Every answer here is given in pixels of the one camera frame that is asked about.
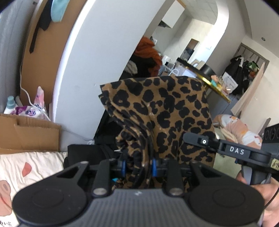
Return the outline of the person's right hand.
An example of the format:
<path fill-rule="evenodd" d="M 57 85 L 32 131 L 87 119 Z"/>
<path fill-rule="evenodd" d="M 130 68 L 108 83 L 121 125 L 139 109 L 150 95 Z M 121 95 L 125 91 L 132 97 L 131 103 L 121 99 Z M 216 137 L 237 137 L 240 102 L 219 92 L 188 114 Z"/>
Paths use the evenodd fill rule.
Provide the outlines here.
<path fill-rule="evenodd" d="M 269 184 L 252 185 L 264 198 L 265 205 L 272 199 L 278 190 L 278 181 L 271 178 Z M 278 224 L 278 194 L 272 202 L 265 208 L 262 226 L 273 227 Z"/>

